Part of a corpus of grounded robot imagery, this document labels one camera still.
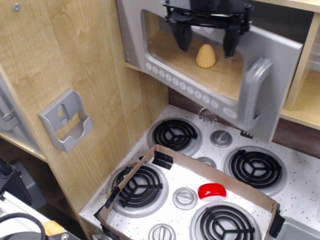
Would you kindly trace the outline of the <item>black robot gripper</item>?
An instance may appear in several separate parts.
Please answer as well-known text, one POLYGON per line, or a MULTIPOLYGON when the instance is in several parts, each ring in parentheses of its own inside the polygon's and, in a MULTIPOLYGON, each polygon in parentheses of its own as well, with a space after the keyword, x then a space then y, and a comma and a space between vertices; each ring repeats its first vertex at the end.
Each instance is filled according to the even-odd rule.
POLYGON ((192 26, 224 30, 226 58, 234 55, 240 35, 250 29, 250 14, 255 7, 244 0, 164 0, 165 20, 172 28, 181 50, 187 52, 192 41, 192 26))

